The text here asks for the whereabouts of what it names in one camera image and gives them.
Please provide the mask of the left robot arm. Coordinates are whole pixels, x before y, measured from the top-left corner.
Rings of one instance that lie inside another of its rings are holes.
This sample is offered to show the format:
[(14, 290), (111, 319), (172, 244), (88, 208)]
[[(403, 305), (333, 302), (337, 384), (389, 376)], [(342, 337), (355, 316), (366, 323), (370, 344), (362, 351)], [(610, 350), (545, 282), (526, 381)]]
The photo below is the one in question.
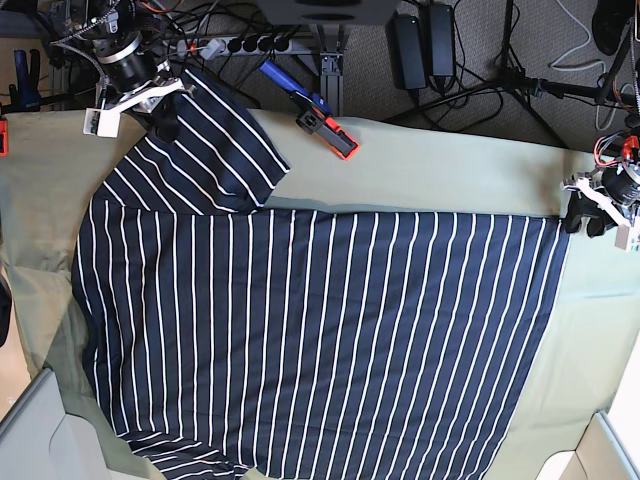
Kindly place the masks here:
[(587, 29), (587, 40), (614, 58), (604, 66), (591, 94), (597, 108), (611, 104), (627, 112), (625, 127), (608, 133), (607, 123), (596, 125), (594, 167), (565, 179), (570, 193), (564, 230), (568, 234), (586, 227), (589, 237), (616, 231), (618, 248), (639, 248), (639, 3), (599, 1)]

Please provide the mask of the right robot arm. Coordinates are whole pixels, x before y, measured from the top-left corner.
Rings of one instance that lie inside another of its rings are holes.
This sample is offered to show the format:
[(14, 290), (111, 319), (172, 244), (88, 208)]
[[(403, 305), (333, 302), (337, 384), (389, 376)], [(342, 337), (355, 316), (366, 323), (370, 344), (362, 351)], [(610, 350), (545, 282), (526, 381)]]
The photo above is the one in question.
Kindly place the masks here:
[(165, 50), (165, 12), (145, 1), (86, 1), (62, 38), (52, 44), (88, 60), (98, 80), (94, 106), (85, 111), (83, 132), (119, 135), (122, 116), (133, 116), (165, 143), (178, 136), (177, 95), (189, 86), (171, 73)]

